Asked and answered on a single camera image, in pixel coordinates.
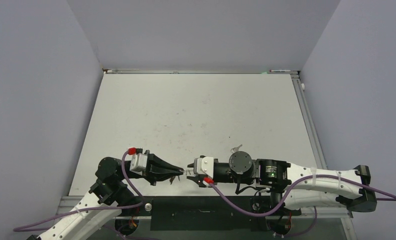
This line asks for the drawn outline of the large metal keyring with rings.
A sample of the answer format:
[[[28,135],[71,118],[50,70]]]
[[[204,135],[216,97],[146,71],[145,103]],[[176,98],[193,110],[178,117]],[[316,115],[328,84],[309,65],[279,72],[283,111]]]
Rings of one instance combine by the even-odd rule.
[[[172,185],[172,184],[174,183],[175,180],[180,181],[181,178],[182,178],[182,176],[191,176],[193,173],[194,173],[194,171],[193,171],[192,169],[184,169],[184,170],[181,170],[181,174],[180,174],[180,175],[172,176],[172,177],[169,179],[169,184]]]

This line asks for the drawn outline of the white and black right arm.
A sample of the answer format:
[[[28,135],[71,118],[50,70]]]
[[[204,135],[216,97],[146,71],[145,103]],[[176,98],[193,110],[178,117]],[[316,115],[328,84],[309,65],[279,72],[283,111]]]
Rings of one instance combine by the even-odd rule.
[[[252,159],[245,151],[231,154],[228,162],[210,156],[195,158],[187,166],[189,180],[201,188],[210,183],[236,184],[235,194],[243,192],[242,184],[271,194],[268,207],[275,214],[307,207],[339,207],[351,212],[370,213],[377,207],[375,192],[368,187],[368,166],[351,170],[327,170],[306,167],[283,160]]]

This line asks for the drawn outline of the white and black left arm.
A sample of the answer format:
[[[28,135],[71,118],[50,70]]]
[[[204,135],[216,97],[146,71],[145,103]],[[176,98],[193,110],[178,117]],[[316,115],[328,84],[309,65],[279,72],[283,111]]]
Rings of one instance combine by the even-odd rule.
[[[183,173],[183,168],[148,150],[131,147],[121,159],[105,157],[99,162],[95,183],[71,211],[16,227],[14,231],[41,232],[31,235],[31,240],[86,240],[120,214],[152,211],[152,203],[133,185],[132,179],[144,179],[154,186]]]

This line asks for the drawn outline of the silver key with small ring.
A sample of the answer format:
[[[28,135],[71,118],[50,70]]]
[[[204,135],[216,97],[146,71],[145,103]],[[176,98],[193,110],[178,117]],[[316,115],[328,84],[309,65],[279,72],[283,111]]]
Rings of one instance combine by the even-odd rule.
[[[236,147],[233,147],[233,148],[230,149],[230,152],[231,152],[231,153],[236,153],[236,152],[238,152],[238,151],[240,150],[240,148],[241,148],[242,146],[243,146],[243,145],[240,144],[240,145],[238,145],[238,146],[236,146]]]

